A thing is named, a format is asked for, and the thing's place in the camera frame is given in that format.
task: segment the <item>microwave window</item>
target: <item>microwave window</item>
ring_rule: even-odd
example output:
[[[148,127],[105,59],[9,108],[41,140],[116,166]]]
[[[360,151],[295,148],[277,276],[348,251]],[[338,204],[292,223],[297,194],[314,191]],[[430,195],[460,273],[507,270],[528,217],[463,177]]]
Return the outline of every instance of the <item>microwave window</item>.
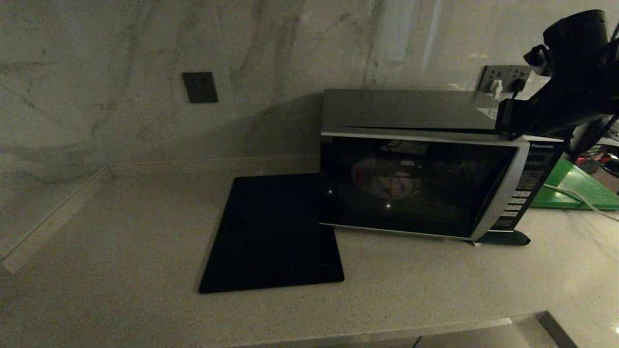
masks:
[[[332,137],[321,144],[321,222],[468,237],[513,147]]]

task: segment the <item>white cable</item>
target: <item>white cable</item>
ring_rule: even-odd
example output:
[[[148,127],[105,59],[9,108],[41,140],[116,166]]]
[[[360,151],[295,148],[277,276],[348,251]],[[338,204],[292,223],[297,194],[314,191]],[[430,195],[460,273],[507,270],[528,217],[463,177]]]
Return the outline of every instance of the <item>white cable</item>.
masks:
[[[589,203],[589,202],[588,202],[586,199],[584,199],[584,197],[582,197],[582,196],[581,196],[578,192],[574,192],[574,191],[572,191],[572,190],[570,190],[570,189],[558,188],[558,187],[556,187],[556,186],[546,185],[546,184],[544,184],[544,187],[554,189],[554,190],[559,191],[559,192],[561,192],[561,193],[563,193],[563,194],[569,194],[569,195],[575,196],[575,197],[576,197],[576,199],[578,199],[579,201],[583,202],[584,204],[587,204],[587,205],[588,205],[591,209],[593,209],[594,211],[596,211],[596,212],[598,212],[598,213],[600,213],[600,214],[602,214],[602,215],[604,215],[604,216],[608,217],[609,219],[612,219],[612,220],[614,220],[614,221],[619,222],[619,219],[617,219],[616,217],[610,216],[610,215],[606,214],[605,212],[601,211],[600,209],[598,209],[598,208],[594,207],[594,206],[593,206],[593,204]]]

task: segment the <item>baseboard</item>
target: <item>baseboard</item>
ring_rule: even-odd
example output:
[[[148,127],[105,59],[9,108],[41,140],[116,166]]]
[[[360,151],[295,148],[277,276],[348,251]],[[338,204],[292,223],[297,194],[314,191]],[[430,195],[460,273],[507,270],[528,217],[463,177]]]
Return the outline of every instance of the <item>baseboard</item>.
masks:
[[[183,162],[150,162],[110,165],[114,176],[243,172],[244,175],[317,173],[319,155],[249,157]]]
[[[34,228],[28,231],[26,237],[15,248],[8,252],[3,259],[0,259],[0,273],[15,274],[113,177],[109,166],[105,166],[81,184]]]

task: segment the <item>microwave top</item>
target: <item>microwave top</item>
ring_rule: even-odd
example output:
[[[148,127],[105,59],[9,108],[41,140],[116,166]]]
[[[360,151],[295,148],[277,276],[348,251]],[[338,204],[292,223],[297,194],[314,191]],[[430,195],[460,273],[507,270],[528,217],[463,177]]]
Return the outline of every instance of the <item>microwave top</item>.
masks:
[[[497,112],[498,101],[478,92],[327,89],[321,132],[375,128],[499,134]]]

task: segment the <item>power outlet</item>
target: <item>power outlet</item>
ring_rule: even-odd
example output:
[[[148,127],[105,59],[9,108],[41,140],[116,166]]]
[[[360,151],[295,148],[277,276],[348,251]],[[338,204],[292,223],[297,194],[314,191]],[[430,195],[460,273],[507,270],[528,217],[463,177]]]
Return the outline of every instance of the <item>power outlet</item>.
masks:
[[[183,82],[190,103],[217,103],[217,90],[211,72],[184,72]]]
[[[503,92],[513,92],[513,82],[517,79],[522,79],[526,84],[532,70],[533,68],[528,65],[487,65],[483,70],[477,90],[479,92],[491,93],[490,87],[492,82],[494,80],[501,80]]]

